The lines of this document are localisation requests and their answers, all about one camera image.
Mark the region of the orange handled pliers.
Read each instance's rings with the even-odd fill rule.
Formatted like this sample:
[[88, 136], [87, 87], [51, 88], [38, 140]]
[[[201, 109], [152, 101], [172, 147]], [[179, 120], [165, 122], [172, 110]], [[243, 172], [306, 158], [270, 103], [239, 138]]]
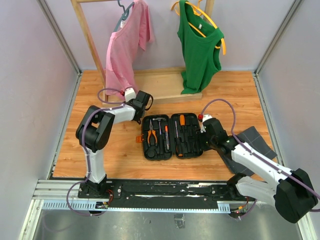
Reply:
[[149, 121], [149, 130], [147, 134], [147, 144], [150, 147], [151, 145], [157, 146], [158, 145], [158, 139], [156, 135], [156, 131], [154, 130], [152, 120]]

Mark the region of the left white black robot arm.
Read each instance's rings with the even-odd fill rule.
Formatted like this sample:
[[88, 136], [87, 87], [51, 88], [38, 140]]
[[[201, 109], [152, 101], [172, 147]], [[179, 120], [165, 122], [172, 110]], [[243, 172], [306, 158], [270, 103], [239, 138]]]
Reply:
[[148, 102], [154, 97], [144, 91], [135, 92], [127, 88], [125, 101], [117, 102], [117, 106], [100, 108], [92, 105], [88, 108], [75, 136], [82, 146], [86, 161], [86, 175], [82, 188], [89, 188], [91, 194], [101, 198], [107, 193], [107, 174], [104, 169], [104, 151], [114, 124], [134, 121], [141, 123], [141, 118], [150, 109]]

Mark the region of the black orange screwdriver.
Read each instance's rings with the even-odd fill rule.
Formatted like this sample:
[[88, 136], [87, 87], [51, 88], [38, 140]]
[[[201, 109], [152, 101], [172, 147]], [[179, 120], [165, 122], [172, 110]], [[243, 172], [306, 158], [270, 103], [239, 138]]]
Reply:
[[175, 139], [176, 153], [177, 153], [177, 156], [182, 157], [183, 152], [182, 152], [182, 147], [181, 147], [181, 141], [180, 141], [179, 134], [178, 134], [178, 125], [177, 125], [176, 120], [174, 121], [174, 124], [175, 124], [175, 132], [176, 132], [176, 139]]

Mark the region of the steel claw hammer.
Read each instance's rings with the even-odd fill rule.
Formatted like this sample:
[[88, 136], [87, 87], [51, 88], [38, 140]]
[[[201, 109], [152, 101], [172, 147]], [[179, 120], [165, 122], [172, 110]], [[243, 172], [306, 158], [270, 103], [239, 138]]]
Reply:
[[165, 121], [166, 119], [164, 117], [155, 117], [152, 119], [153, 121], [157, 121], [159, 125], [159, 134], [162, 135], [162, 126], [161, 121]]

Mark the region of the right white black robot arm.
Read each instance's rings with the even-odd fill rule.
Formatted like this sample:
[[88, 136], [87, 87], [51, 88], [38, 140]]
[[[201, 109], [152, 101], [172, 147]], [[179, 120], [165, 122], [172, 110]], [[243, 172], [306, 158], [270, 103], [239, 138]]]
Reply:
[[206, 151], [215, 150], [222, 159], [243, 165], [263, 179], [258, 181], [236, 173], [227, 181], [230, 199], [244, 196], [264, 202], [275, 207], [290, 223], [297, 223], [305, 214], [315, 211], [318, 197], [304, 170], [291, 170], [275, 163], [244, 140], [228, 135], [220, 121], [209, 114], [203, 116], [200, 136]]

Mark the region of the small orange screwdriver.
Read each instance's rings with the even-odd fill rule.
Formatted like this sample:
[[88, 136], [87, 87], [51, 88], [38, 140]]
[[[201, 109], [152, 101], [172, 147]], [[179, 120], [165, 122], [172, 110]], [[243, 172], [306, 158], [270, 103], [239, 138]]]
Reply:
[[180, 128], [181, 128], [182, 132], [185, 133], [185, 130], [186, 130], [186, 119], [185, 119], [185, 116], [183, 114], [181, 114], [179, 116], [179, 123], [180, 123]]

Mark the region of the black plastic tool case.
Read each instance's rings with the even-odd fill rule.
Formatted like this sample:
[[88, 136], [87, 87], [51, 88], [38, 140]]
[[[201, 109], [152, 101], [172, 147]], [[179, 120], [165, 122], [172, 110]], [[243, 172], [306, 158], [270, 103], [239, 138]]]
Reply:
[[[182, 132], [180, 126], [180, 115], [185, 116], [185, 133]], [[163, 117], [161, 121], [162, 135], [159, 132], [159, 124], [153, 118]], [[157, 136], [157, 146], [148, 146], [148, 130], [150, 120], [152, 120], [153, 129]], [[175, 121], [177, 122], [178, 136], [181, 142], [183, 156], [177, 156], [176, 152], [176, 129]], [[166, 148], [165, 125], [168, 125], [168, 136], [170, 148]], [[191, 159], [200, 157], [203, 150], [200, 144], [200, 124], [194, 113], [174, 113], [171, 116], [166, 114], [149, 115], [143, 118], [141, 122], [141, 135], [136, 137], [136, 142], [142, 144], [144, 157], [149, 161], [164, 161], [169, 160], [172, 156], [179, 159]]]

